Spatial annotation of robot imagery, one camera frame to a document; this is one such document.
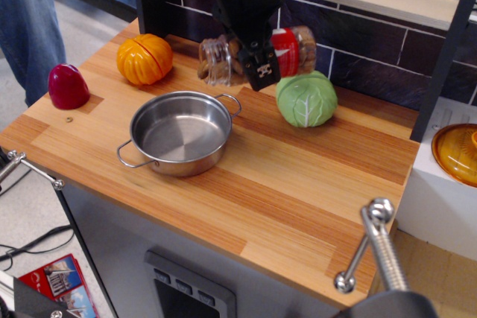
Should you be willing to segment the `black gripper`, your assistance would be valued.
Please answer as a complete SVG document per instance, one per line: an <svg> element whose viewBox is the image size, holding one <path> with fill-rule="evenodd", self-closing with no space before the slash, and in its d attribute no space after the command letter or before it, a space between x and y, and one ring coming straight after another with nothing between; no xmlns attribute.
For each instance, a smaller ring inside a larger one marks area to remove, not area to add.
<svg viewBox="0 0 477 318"><path fill-rule="evenodd" d="M238 60L251 88L258 92L281 79L279 63L270 41L270 18L282 0L215 0L214 17L244 46Z"/></svg>

